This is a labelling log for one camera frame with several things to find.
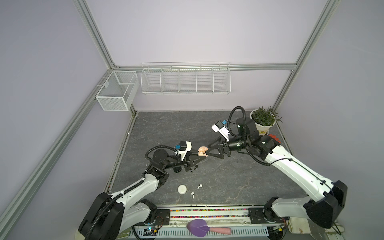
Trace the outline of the pink earbud charging case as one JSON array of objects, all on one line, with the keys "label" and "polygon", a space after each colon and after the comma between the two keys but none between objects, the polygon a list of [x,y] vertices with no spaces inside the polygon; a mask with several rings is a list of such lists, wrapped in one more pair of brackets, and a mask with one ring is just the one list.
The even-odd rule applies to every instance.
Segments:
[{"label": "pink earbud charging case", "polygon": [[205,146],[202,146],[198,149],[198,155],[201,156],[201,157],[207,157],[207,153],[206,151],[208,151],[209,148],[205,147]]}]

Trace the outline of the black earbud charging case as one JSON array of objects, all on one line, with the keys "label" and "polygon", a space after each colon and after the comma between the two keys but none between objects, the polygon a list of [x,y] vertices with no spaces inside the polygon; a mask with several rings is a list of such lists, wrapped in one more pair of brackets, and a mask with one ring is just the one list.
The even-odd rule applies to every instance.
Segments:
[{"label": "black earbud charging case", "polygon": [[182,167],[174,167],[174,168],[173,168],[173,171],[174,171],[175,173],[179,173],[179,172],[182,171]]}]

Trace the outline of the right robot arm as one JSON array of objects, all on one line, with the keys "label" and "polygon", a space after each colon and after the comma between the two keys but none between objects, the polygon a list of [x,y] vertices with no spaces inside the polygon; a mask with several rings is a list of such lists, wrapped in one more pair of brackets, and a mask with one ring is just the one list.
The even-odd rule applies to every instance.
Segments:
[{"label": "right robot arm", "polygon": [[208,146],[206,155],[223,159],[233,151],[249,155],[257,163],[275,167],[294,181],[307,194],[304,198],[272,197],[257,216],[269,223],[284,218],[304,218],[324,229],[330,229],[346,204],[348,187],[342,181],[331,181],[316,173],[290,154],[272,136],[259,134],[255,122],[246,116],[245,109],[236,106],[230,112],[242,112],[237,119],[238,132],[231,131],[231,119],[218,121],[212,129],[221,136]]}]

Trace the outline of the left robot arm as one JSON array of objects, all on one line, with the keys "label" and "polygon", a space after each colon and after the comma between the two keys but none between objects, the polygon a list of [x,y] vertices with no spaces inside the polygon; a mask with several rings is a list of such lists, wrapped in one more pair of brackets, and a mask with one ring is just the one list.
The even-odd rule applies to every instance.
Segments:
[{"label": "left robot arm", "polygon": [[157,206],[145,199],[169,177],[167,169],[191,171],[207,157],[208,147],[192,150],[190,142],[175,147],[159,145],[145,153],[150,164],[141,178],[112,194],[99,194],[80,223],[78,233],[86,240],[114,240],[126,229],[138,223],[154,222]]}]

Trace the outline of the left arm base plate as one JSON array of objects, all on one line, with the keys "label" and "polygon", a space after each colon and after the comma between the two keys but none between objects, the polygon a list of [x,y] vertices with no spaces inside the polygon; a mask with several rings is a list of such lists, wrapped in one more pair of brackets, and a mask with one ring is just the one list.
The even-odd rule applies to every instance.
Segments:
[{"label": "left arm base plate", "polygon": [[170,209],[157,209],[150,213],[149,217],[143,222],[144,225],[163,225],[168,226],[171,220]]}]

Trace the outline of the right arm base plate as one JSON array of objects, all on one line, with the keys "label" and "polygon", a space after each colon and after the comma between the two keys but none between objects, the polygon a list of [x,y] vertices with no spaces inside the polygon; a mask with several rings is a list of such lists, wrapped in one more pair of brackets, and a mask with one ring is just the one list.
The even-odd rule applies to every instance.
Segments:
[{"label": "right arm base plate", "polygon": [[252,224],[284,224],[289,222],[289,217],[278,217],[264,207],[248,208],[247,216]]}]

